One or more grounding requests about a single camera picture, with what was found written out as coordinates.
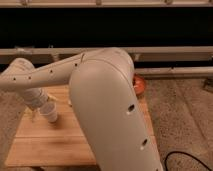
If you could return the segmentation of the translucent yellowish gripper finger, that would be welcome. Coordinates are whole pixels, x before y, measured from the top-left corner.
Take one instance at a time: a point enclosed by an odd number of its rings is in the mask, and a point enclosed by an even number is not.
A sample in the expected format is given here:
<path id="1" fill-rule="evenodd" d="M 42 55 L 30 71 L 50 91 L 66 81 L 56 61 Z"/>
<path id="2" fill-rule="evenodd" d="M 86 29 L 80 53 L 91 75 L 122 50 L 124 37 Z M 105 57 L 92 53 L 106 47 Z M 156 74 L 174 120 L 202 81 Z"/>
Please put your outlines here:
<path id="1" fill-rule="evenodd" d="M 57 101 L 57 98 L 53 95 L 48 94 L 48 98 L 50 101 Z"/>

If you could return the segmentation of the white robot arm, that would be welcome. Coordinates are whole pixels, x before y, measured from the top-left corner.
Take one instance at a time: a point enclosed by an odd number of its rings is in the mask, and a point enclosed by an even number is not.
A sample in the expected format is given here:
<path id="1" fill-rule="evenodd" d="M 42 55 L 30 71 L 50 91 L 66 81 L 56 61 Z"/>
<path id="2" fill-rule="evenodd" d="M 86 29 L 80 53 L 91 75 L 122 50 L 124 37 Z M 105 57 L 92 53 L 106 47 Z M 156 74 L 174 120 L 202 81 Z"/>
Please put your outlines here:
<path id="1" fill-rule="evenodd" d="M 73 111 L 101 171 L 163 171 L 133 87 L 134 64 L 120 48 L 80 53 L 20 72 L 7 68 L 0 89 L 67 85 Z"/>

